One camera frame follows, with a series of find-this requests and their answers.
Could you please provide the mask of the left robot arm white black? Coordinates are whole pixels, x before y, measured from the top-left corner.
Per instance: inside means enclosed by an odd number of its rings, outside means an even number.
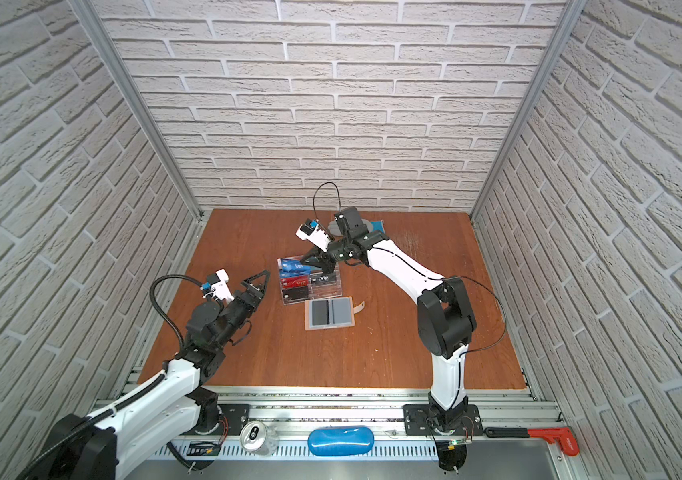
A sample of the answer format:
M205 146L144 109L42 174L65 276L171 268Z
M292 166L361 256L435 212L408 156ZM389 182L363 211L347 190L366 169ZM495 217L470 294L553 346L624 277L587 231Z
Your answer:
M42 452L21 479L123 479L157 450L186 432L208 433L222 424L218 396L206 388L235 333L251 325L270 273L261 271L231 292L223 270L196 285L203 296L174 357L149 380L86 416L57 421Z

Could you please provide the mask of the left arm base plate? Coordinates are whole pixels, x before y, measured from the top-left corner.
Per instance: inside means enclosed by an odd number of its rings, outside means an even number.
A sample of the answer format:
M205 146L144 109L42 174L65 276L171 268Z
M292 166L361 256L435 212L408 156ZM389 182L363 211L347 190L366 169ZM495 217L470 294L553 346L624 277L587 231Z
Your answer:
M246 403L208 405L201 409L198 422L189 433L222 437L227 431L229 436L239 435L249 420L249 413L250 405Z

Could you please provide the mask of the beige leather card holder wallet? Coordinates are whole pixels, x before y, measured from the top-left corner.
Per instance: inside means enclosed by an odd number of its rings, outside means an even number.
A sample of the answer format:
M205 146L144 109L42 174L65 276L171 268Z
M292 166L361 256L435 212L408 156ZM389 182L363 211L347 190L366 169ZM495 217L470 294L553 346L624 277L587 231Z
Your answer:
M304 326L307 331L353 327L355 325L355 315L360 313L366 306L364 301L360 302L359 304L354 304L351 297L314 300L329 300L331 302L330 324L328 326L319 328L313 328L310 326L310 302L312 300L309 300L304 305Z

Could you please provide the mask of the clear acrylic card display stand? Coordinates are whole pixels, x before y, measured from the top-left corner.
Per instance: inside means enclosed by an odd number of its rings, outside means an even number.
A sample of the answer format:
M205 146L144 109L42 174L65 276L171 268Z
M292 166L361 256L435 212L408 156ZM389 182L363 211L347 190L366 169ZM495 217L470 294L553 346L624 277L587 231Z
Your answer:
M300 260L300 256L281 257L281 258ZM315 273L324 273L324 272L321 272L321 271L313 272L312 271L311 274L307 275L307 276L310 278L310 276L312 274L315 274ZM335 273L337 275L337 282L335 284L332 284L332 285L323 285L323 286L312 285L310 283L310 285L308 286L309 290L310 290L310 297L305 301L314 300L314 299L337 298L337 297L343 296L343 287L342 287L341 274L339 272L339 267L336 266L335 270L332 273ZM280 279L281 279L281 277L279 275L280 296L281 296L281 299L282 299L282 302L284 305L291 305L291 304L297 304L297 303L305 302L305 301L291 302L291 303L286 302L283 299L284 288L281 287Z

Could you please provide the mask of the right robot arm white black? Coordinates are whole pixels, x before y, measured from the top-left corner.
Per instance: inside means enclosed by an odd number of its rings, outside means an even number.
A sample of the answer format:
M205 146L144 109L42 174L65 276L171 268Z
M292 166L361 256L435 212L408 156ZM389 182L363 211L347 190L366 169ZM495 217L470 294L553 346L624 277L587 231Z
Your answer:
M313 244L302 263L331 270L338 263L358 260L386 276L415 303L419 338L432 355L428 421L440 432L456 429L468 416L465 361L477 327L462 279L443 277L420 265L377 230L332 238L309 223L299 227L296 236Z

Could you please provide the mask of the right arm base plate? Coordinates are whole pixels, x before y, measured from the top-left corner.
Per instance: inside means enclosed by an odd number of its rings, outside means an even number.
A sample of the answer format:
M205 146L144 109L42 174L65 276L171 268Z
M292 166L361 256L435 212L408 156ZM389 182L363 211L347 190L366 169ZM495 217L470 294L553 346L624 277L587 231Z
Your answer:
M438 405L406 404L403 416L407 436L458 435L469 438L484 432L478 407L466 402L447 411Z

